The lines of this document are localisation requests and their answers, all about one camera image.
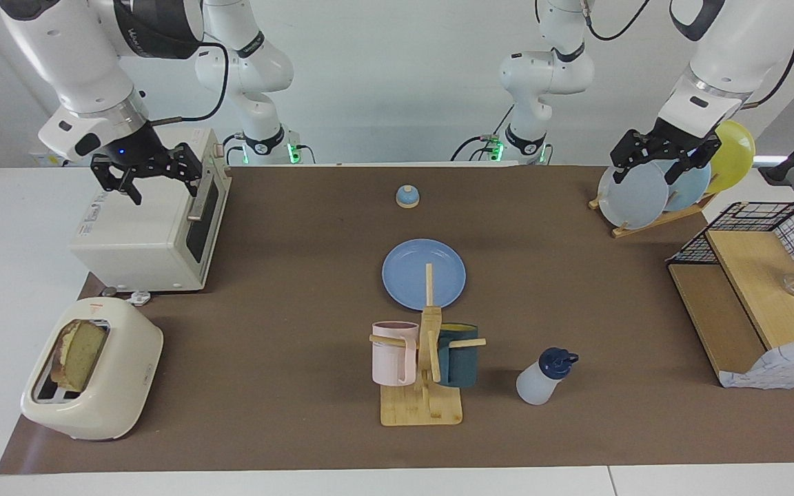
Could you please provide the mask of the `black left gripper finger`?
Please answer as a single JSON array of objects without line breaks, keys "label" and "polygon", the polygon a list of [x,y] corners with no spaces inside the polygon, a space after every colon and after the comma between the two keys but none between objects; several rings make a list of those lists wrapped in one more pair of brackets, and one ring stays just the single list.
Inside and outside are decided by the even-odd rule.
[{"label": "black left gripper finger", "polygon": [[680,157],[670,167],[670,185],[673,185],[681,175],[691,169],[702,169],[709,164],[721,145],[722,142],[719,139],[706,139],[690,154],[680,154]]},{"label": "black left gripper finger", "polygon": [[612,175],[615,183],[621,183],[628,173],[640,164],[652,161],[649,145],[651,138],[639,131],[627,131],[611,150],[611,162],[615,167]]}]

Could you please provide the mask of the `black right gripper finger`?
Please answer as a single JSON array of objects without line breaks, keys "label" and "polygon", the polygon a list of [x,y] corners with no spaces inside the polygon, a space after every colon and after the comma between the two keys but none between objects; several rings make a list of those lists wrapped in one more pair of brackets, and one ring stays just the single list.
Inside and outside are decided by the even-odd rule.
[{"label": "black right gripper finger", "polygon": [[142,195],[133,183],[137,172],[136,167],[119,165],[107,155],[94,155],[92,157],[92,173],[94,173],[101,188],[105,192],[119,192],[130,198],[136,206],[139,206],[142,201]]},{"label": "black right gripper finger", "polygon": [[201,161],[187,143],[179,143],[166,150],[166,176],[185,185],[189,195],[196,198],[202,177]]}]

